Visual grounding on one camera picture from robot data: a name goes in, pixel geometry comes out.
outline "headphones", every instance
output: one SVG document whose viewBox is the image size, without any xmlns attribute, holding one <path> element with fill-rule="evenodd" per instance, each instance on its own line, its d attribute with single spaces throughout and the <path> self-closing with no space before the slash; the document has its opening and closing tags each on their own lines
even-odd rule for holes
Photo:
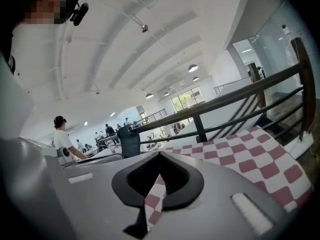
<svg viewBox="0 0 320 240">
<path fill-rule="evenodd" d="M 62 24 L 70 19 L 73 25 L 78 26 L 89 10 L 89 5 L 86 2 L 80 6 L 78 1 L 60 0 L 60 12 L 54 15 L 54 24 Z"/>
</svg>

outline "security camera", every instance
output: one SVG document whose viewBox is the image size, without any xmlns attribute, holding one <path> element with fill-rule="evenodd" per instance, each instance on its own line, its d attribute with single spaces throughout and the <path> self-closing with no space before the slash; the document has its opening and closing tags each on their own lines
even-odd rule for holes
<svg viewBox="0 0 320 240">
<path fill-rule="evenodd" d="M 143 25 L 141 26 L 141 28 L 142 28 L 142 33 L 147 32 L 148 29 L 149 29 L 148 25 L 146 25 L 146 24 L 143 24 Z"/>
</svg>

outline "table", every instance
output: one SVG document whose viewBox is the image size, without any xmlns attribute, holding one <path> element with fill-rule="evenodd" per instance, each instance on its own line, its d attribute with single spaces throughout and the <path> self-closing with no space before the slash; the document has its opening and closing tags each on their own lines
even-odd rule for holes
<svg viewBox="0 0 320 240">
<path fill-rule="evenodd" d="M 299 163 L 258 126 L 225 138 L 168 147 L 163 151 L 232 169 L 270 194 L 287 212 L 302 206 L 313 193 L 313 187 Z M 165 196 L 165 183 L 159 176 L 145 198 L 149 227 L 160 219 Z"/>
</svg>

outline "ceiling beam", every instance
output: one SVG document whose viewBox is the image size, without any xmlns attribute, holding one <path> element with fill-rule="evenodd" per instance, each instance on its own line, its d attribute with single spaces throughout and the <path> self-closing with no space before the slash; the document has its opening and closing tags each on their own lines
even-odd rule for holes
<svg viewBox="0 0 320 240">
<path fill-rule="evenodd" d="M 174 70 L 184 66 L 185 64 L 189 63 L 190 61 L 193 61 L 194 59 L 196 59 L 196 58 L 198 58 L 198 57 L 200 57 L 202 55 L 203 55 L 202 51 L 199 51 L 199 52 L 187 57 L 185 60 L 183 60 L 181 62 L 181 65 L 172 66 L 171 68 L 166 70 L 164 73 L 162 73 L 161 76 L 158 76 L 158 77 L 154 78 L 152 81 L 150 81 L 150 83 L 144 85 L 143 86 L 143 91 L 148 89 L 150 86 L 154 85 L 156 82 L 160 81 L 162 78 L 166 77 L 170 72 L 173 72 Z"/>
<path fill-rule="evenodd" d="M 150 38 L 148 38 L 140 47 L 138 47 L 135 50 L 135 53 L 132 54 L 129 57 L 129 59 L 123 64 L 119 72 L 112 79 L 110 87 L 114 88 L 117 85 L 117 83 L 120 81 L 123 75 L 129 70 L 131 65 L 133 65 L 141 57 L 141 55 L 143 55 L 151 46 L 153 46 L 157 42 L 157 39 L 162 39 L 171 31 L 196 18 L 197 15 L 193 11 L 189 11 L 185 14 L 180 15 L 179 17 L 175 18 L 173 21 L 165 25 L 163 28 L 164 30 L 161 29 L 158 32 L 156 32 L 154 34 L 154 37 L 151 36 Z"/>
<path fill-rule="evenodd" d="M 127 15 L 136 15 L 139 13 L 144 7 L 145 4 L 149 5 L 154 0 L 142 0 L 144 4 L 136 4 L 134 2 L 131 2 L 128 4 L 126 9 L 124 10 L 124 13 Z M 106 31 L 102 42 L 106 43 L 105 46 L 102 46 L 99 50 L 97 50 L 91 59 L 91 67 L 87 71 L 86 75 L 86 81 L 84 85 L 84 90 L 86 92 L 90 91 L 92 88 L 92 85 L 94 83 L 94 80 L 96 78 L 97 72 L 99 70 L 99 67 L 107 54 L 109 48 L 111 47 L 114 40 L 117 38 L 117 36 L 120 34 L 120 32 L 125 28 L 125 26 L 130 22 L 130 19 L 127 17 L 124 17 L 122 14 L 120 14 L 116 20 L 113 21 L 111 26 Z"/>
<path fill-rule="evenodd" d="M 132 89 L 135 87 L 140 81 L 142 81 L 147 75 L 151 74 L 157 67 L 159 67 L 161 64 L 165 63 L 167 60 L 171 59 L 173 56 L 177 55 L 181 51 L 187 49 L 190 46 L 195 45 L 196 43 L 200 42 L 201 38 L 199 35 L 196 35 L 187 41 L 181 43 L 176 49 L 174 49 L 172 52 L 166 53 L 164 56 L 162 56 L 160 59 L 158 59 L 155 63 L 151 64 L 145 71 L 143 71 L 141 74 L 139 74 L 135 80 L 131 82 L 129 85 L 129 89 Z"/>
</svg>

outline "checkered cloth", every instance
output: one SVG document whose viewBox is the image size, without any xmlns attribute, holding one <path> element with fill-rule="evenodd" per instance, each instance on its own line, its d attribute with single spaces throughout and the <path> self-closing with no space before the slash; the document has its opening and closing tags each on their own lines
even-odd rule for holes
<svg viewBox="0 0 320 240">
<path fill-rule="evenodd" d="M 230 168 L 269 193 L 287 212 L 302 206 L 313 192 L 299 163 L 267 132 L 256 126 L 225 137 L 164 151 Z M 145 199 L 149 227 L 161 217 L 166 187 L 161 176 Z"/>
</svg>

